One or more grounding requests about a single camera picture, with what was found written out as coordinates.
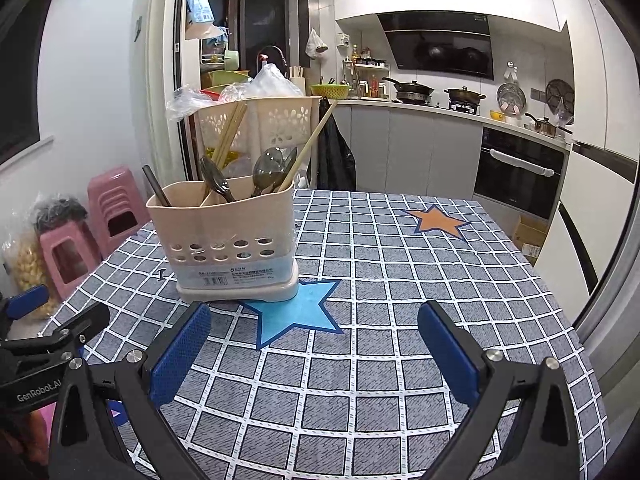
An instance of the cabinet handle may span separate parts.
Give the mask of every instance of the cabinet handle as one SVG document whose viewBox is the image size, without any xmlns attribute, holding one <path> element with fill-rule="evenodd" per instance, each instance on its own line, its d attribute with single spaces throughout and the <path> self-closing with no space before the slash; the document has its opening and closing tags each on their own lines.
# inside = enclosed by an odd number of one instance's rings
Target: cabinet handle
<svg viewBox="0 0 640 480">
<path fill-rule="evenodd" d="M 556 172 L 550 168 L 543 168 L 537 164 L 533 164 L 528 160 L 523 160 L 521 158 L 517 158 L 516 156 L 507 155 L 503 152 L 498 152 L 494 149 L 489 150 L 489 154 L 500 162 L 504 162 L 505 164 L 509 164 L 510 166 L 514 166 L 516 168 L 522 168 L 523 170 L 530 171 L 531 173 L 535 173 L 542 176 L 554 176 Z"/>
</svg>

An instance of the built-in oven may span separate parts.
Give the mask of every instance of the built-in oven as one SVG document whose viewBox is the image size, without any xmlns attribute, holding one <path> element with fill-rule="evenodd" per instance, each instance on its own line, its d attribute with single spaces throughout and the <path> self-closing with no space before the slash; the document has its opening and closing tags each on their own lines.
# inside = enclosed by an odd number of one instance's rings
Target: built-in oven
<svg viewBox="0 0 640 480">
<path fill-rule="evenodd" d="M 484 128 L 475 194 L 548 219 L 563 163 L 564 153 L 559 149 Z"/>
</svg>

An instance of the blue package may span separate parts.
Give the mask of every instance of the blue package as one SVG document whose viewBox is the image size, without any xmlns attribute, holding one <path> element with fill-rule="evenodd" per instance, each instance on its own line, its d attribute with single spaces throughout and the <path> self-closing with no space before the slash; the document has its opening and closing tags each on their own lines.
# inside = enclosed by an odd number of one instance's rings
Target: blue package
<svg viewBox="0 0 640 480">
<path fill-rule="evenodd" d="M 213 23 L 214 17 L 209 0 L 187 0 L 193 23 Z"/>
</svg>

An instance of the dining table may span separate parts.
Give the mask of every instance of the dining table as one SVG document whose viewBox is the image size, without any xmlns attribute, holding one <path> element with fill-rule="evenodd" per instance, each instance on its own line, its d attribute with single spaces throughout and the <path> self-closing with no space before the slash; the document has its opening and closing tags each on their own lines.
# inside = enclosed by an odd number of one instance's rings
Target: dining table
<svg viewBox="0 0 640 480">
<path fill-rule="evenodd" d="M 427 300 L 483 349 L 511 361 L 560 362 L 580 478 L 596 476 L 609 430 L 587 353 L 535 268 L 478 202 L 299 189 L 294 218 L 300 291 L 317 292 L 311 303 L 326 323 L 292 322 L 268 336 L 261 326 L 269 304 L 209 303 L 209 336 L 175 399 L 160 408 L 211 479 L 420 478 L 467 411 L 418 332 Z M 84 358 L 120 360 L 185 311 L 176 284 L 150 222 L 78 286 L 42 333 L 103 302 L 110 323 Z M 494 466 L 517 409 L 507 402 L 475 477 Z M 136 467 L 155 477 L 129 423 L 120 434 Z"/>
</svg>

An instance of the metal bolt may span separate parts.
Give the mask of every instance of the metal bolt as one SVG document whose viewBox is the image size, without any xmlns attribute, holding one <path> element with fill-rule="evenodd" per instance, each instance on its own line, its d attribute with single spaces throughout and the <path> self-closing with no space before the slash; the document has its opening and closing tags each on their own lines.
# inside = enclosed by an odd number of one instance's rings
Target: metal bolt
<svg viewBox="0 0 640 480">
<path fill-rule="evenodd" d="M 547 368 L 551 368 L 552 370 L 558 370 L 560 367 L 560 363 L 555 357 L 547 357 L 545 359 L 545 364 Z"/>
<path fill-rule="evenodd" d="M 82 366 L 82 358 L 81 357 L 75 357 L 73 359 L 71 359 L 71 362 L 69 363 L 69 368 L 71 368 L 72 370 L 78 370 L 79 367 Z"/>
<path fill-rule="evenodd" d="M 504 359 L 504 353 L 502 350 L 496 350 L 494 348 L 489 348 L 486 351 L 486 356 L 489 361 L 493 361 L 494 363 L 500 362 Z"/>
<path fill-rule="evenodd" d="M 127 361 L 130 363 L 137 363 L 142 359 L 142 350 L 132 350 L 127 354 Z"/>
</svg>

